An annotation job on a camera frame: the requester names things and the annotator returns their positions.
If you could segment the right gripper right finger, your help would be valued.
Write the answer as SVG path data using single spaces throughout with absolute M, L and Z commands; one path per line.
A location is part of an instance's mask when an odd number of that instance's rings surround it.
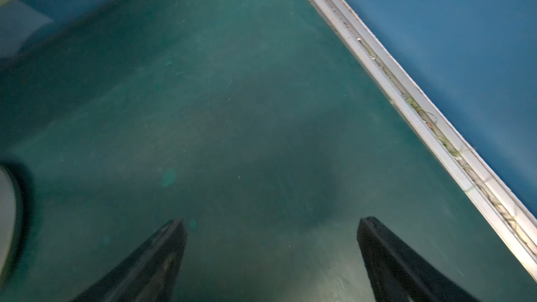
M 375 217 L 357 230 L 376 301 L 476 301 Z

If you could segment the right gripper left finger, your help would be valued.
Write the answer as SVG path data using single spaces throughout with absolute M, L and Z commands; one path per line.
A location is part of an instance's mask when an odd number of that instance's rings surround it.
M 183 221 L 167 222 L 74 301 L 170 301 L 186 243 Z

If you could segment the bin with clear plastic bag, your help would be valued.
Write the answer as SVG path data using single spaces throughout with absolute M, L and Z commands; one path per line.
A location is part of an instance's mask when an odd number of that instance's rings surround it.
M 1 287 L 6 284 L 18 261 L 24 212 L 20 184 L 11 170 L 1 165 Z

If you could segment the right side aluminium floor rail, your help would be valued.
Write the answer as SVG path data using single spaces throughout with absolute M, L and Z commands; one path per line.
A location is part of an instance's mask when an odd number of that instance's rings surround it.
M 309 0 L 532 278 L 536 218 L 346 0 Z

